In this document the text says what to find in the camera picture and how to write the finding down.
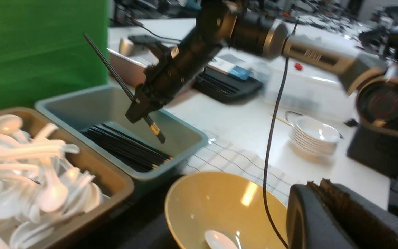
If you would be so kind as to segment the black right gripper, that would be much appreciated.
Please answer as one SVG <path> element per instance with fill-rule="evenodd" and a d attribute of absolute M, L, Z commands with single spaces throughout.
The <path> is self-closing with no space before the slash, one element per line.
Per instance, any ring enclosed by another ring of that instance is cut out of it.
<path fill-rule="evenodd" d="M 206 0 L 196 25 L 155 66 L 145 70 L 146 80 L 136 88 L 126 118 L 136 123 L 150 112 L 169 104 L 227 44 L 237 19 L 237 5 Z"/>

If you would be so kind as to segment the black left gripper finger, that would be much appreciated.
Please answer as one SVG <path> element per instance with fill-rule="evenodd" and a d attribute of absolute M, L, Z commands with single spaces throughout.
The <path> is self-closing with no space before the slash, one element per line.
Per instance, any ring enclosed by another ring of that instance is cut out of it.
<path fill-rule="evenodd" d="M 290 249 L 398 249 L 398 217 L 322 179 L 291 186 L 286 234 Z"/>

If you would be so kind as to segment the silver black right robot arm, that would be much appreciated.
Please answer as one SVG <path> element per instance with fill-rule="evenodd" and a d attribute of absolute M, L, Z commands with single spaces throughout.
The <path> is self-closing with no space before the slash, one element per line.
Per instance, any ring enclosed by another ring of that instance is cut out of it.
<path fill-rule="evenodd" d="M 265 59 L 292 58 L 336 75 L 357 92 L 359 128 L 347 157 L 390 177 L 398 176 L 398 63 L 362 52 L 340 52 L 289 32 L 277 19 L 248 13 L 245 0 L 203 0 L 196 25 L 145 70 L 126 118 L 136 123 L 169 104 L 225 47 Z"/>

